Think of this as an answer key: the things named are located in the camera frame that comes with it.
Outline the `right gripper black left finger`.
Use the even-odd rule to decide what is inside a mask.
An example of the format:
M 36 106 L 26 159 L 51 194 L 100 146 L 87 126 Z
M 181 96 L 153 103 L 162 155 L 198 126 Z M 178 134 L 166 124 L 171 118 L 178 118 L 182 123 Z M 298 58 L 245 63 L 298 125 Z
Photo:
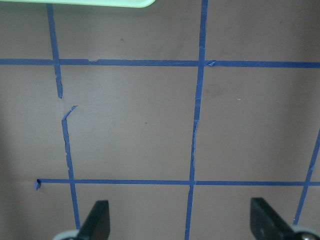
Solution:
M 84 224 L 80 228 L 77 240 L 107 240 L 110 236 L 110 211 L 108 200 L 98 200 L 93 205 Z

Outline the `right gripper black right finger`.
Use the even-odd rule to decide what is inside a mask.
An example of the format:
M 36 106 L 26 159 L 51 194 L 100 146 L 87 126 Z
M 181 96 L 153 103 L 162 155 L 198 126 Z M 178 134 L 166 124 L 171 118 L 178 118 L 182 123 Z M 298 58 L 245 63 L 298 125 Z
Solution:
M 262 197 L 250 200 L 250 230 L 256 240 L 297 240 L 293 229 Z

